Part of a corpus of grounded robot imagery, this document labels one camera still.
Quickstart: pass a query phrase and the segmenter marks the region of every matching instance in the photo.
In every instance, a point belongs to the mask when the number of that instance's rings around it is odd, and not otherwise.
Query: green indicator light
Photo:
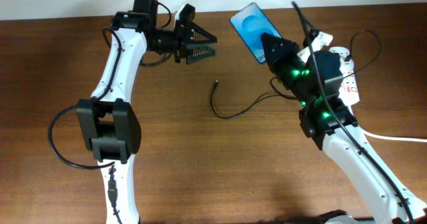
[[[322,113],[323,118],[328,118],[330,117],[330,114],[327,112]]]
[[[299,76],[301,74],[301,72],[300,71],[298,71],[298,70],[293,70],[292,71],[292,75],[294,76],[294,77],[297,77],[297,76]]]

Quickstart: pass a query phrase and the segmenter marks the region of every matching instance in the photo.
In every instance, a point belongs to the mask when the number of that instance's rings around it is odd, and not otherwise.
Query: white cable
[[[348,106],[348,111],[353,114],[353,110],[351,106]],[[382,135],[377,135],[377,134],[373,134],[370,133],[368,131],[365,131],[363,128],[361,128],[363,133],[367,136],[373,137],[373,138],[378,138],[378,139],[383,139],[383,140],[389,140],[389,141],[415,141],[415,142],[422,142],[422,143],[427,143],[427,139],[420,139],[420,138],[409,138],[409,137],[387,137],[387,136],[382,136]]]

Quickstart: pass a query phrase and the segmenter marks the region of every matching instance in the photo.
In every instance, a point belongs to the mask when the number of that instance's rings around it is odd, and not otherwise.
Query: blue object
[[[269,33],[282,37],[256,3],[250,3],[231,17],[230,23],[260,64],[266,62],[261,35]]]

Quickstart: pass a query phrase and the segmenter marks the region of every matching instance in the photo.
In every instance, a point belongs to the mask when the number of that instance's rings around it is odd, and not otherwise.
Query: brown wooden tabletop
[[[373,29],[384,44],[379,60],[357,75],[360,125],[381,135],[426,137],[427,4],[303,9],[331,46]],[[135,198],[143,222],[253,223],[343,209],[369,217],[367,204],[344,173],[300,129],[300,104],[275,97],[237,119],[270,91],[273,76],[259,65],[229,23],[235,12],[197,13],[195,22],[218,38],[217,55],[186,65],[140,67],[132,107],[142,128],[134,167]],[[293,9],[267,10],[283,37],[302,43]],[[99,171],[62,164],[50,150],[47,127],[55,114],[88,98],[109,49],[101,28],[111,17],[0,22],[0,223],[105,223]],[[166,20],[159,16],[159,23]],[[376,53],[369,35],[354,43],[361,67]],[[156,55],[149,54],[154,60]],[[83,143],[76,114],[54,129],[60,152],[96,164]],[[397,177],[427,200],[427,146],[369,138]]]

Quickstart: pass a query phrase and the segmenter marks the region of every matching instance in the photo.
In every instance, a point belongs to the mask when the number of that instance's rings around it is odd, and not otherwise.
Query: wooden surface
[[[354,110],[361,126],[383,135],[427,136],[427,5],[303,11],[334,36],[332,46],[348,47],[351,36],[365,28],[381,36],[378,62],[357,75],[362,101]],[[233,13],[196,15],[195,22],[218,37],[216,57],[139,69],[132,107],[143,133],[134,167],[141,220],[250,223],[335,209],[370,216],[347,177],[305,138],[299,103],[270,99],[231,121],[211,113],[209,92],[216,79],[216,105],[223,114],[270,90],[272,74],[229,24]],[[285,38],[302,42],[294,10],[266,15]],[[0,22],[0,223],[105,223],[99,171],[62,164],[48,145],[47,126],[97,85],[109,52],[101,28],[109,20]],[[376,48],[371,36],[361,35],[354,47],[356,66]],[[95,164],[74,113],[60,120],[54,138],[70,160]],[[400,180],[427,200],[426,144],[370,141]]]

